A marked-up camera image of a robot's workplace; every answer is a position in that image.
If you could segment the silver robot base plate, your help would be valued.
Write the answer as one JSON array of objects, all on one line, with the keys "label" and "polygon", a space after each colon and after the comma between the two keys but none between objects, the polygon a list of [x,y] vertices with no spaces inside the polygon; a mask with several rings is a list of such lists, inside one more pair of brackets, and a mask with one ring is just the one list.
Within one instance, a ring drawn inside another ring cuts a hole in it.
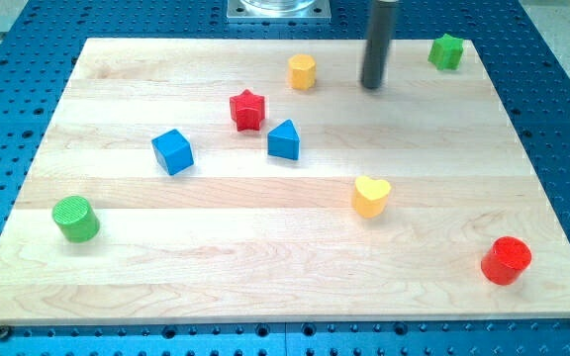
[{"label": "silver robot base plate", "polygon": [[332,18],[330,0],[227,0],[227,19],[233,23],[321,21]]}]

